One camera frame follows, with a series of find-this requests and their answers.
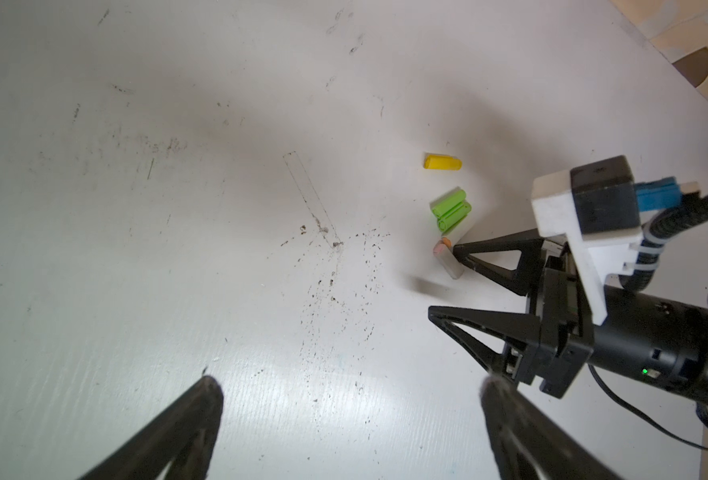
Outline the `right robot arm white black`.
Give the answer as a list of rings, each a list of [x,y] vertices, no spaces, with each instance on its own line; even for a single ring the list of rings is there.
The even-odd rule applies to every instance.
[[[455,257],[526,297],[523,313],[432,306],[428,318],[487,372],[565,395],[585,365],[708,406],[708,307],[606,286],[595,325],[568,247],[529,230],[458,244]]]

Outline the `green pen cap upper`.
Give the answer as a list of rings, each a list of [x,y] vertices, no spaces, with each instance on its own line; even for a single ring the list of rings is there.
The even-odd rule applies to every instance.
[[[456,187],[430,204],[432,214],[437,218],[447,215],[466,200],[466,192]]]

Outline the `green pen cap lower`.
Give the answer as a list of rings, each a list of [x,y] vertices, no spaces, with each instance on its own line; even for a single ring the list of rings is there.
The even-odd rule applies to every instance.
[[[463,201],[445,213],[443,213],[437,220],[437,226],[442,233],[448,232],[455,225],[460,223],[464,218],[466,218],[472,211],[472,206],[469,202]]]

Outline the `green pen cap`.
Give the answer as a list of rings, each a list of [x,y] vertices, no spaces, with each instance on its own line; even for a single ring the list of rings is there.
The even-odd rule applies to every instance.
[[[455,225],[460,223],[464,218],[466,218],[472,211],[472,206],[469,202],[463,201],[445,213],[443,213],[437,220],[437,226],[442,233],[448,232]]]
[[[432,214],[437,218],[447,215],[466,200],[466,192],[456,187],[430,204]]]

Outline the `yellow pen cap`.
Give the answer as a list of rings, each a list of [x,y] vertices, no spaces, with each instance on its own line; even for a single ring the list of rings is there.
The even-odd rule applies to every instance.
[[[427,170],[457,171],[463,166],[463,162],[453,156],[427,154],[424,160],[424,168]]]

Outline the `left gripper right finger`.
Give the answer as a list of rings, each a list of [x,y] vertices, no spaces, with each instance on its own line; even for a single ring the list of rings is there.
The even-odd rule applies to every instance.
[[[619,477],[506,379],[487,377],[480,389],[480,402],[503,479]]]

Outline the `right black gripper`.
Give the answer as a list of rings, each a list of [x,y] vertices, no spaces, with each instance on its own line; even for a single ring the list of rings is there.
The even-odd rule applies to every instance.
[[[465,267],[527,296],[526,313],[430,306],[428,319],[490,374],[561,399],[594,351],[593,315],[567,244],[537,229],[453,247]]]

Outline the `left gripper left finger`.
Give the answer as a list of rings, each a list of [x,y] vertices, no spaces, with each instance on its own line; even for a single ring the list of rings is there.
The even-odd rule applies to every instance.
[[[205,479],[215,449],[224,395],[201,377],[85,479]]]

